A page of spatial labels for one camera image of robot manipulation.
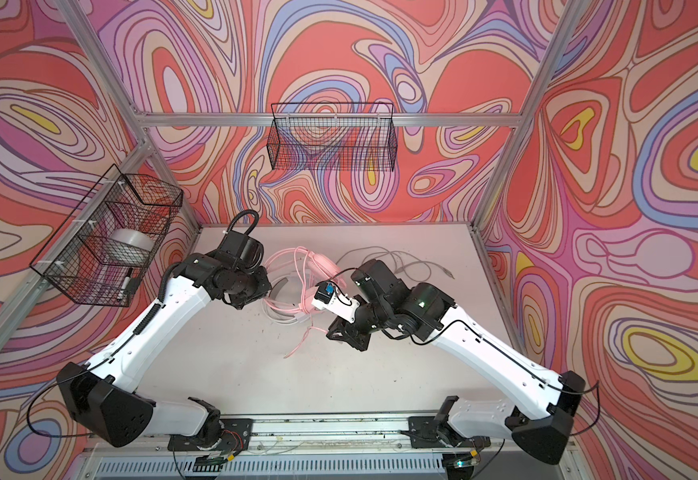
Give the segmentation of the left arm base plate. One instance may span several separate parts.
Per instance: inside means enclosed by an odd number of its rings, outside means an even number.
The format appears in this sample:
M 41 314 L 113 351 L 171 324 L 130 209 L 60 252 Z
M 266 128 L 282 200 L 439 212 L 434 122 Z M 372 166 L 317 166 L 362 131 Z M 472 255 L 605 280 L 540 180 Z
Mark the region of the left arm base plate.
M 247 450 L 254 421 L 251 418 L 221 418 L 209 420 L 193 436 L 172 435 L 168 442 L 171 452 L 239 453 Z

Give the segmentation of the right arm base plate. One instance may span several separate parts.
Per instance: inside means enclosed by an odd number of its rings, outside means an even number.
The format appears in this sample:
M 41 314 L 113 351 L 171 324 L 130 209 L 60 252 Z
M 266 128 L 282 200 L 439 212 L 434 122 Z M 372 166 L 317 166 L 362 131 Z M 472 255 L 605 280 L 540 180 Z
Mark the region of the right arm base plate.
M 434 416 L 411 416 L 407 422 L 407 429 L 400 433 L 410 439 L 414 449 L 472 448 L 481 451 L 492 445 L 489 437 L 464 437 Z

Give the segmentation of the pink cat-ear headphones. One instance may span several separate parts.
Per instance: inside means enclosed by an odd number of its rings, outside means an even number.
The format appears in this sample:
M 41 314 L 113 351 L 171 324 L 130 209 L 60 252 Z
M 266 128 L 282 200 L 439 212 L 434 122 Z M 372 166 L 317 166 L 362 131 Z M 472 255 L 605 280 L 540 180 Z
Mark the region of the pink cat-ear headphones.
M 279 278 L 296 276 L 302 282 L 302 305 L 311 314 L 317 311 L 311 305 L 317 284 L 338 272 L 337 265 L 328 257 L 303 246 L 279 250 L 272 254 L 263 266 L 269 274 L 272 288 Z

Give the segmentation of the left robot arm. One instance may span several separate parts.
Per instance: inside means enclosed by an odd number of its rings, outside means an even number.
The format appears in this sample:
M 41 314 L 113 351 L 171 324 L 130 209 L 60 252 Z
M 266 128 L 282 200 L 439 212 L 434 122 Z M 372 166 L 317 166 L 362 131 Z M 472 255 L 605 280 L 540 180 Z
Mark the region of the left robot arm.
M 236 310 L 271 289 L 266 268 L 244 267 L 192 254 L 164 273 L 156 298 L 108 346 L 89 360 L 64 366 L 54 385 L 73 421 L 120 448 L 144 436 L 181 437 L 198 450 L 213 450 L 225 426 L 220 410 L 197 397 L 158 401 L 139 394 L 159 354 L 196 314 L 213 301 Z

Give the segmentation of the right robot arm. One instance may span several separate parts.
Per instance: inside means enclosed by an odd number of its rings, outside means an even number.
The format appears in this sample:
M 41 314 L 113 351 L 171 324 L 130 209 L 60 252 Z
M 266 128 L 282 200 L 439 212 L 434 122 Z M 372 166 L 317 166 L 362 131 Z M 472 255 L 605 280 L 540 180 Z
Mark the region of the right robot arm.
M 438 287 L 409 287 L 380 260 L 350 269 L 359 292 L 347 296 L 335 277 L 320 281 L 312 299 L 334 314 L 326 337 L 357 351 L 368 349 L 377 332 L 392 341 L 437 347 L 470 366 L 503 395 L 496 401 L 447 397 L 424 434 L 408 436 L 416 447 L 459 448 L 477 440 L 512 441 L 548 465 L 560 462 L 571 437 L 581 399 L 590 392 L 573 371 L 543 367 L 503 342 Z

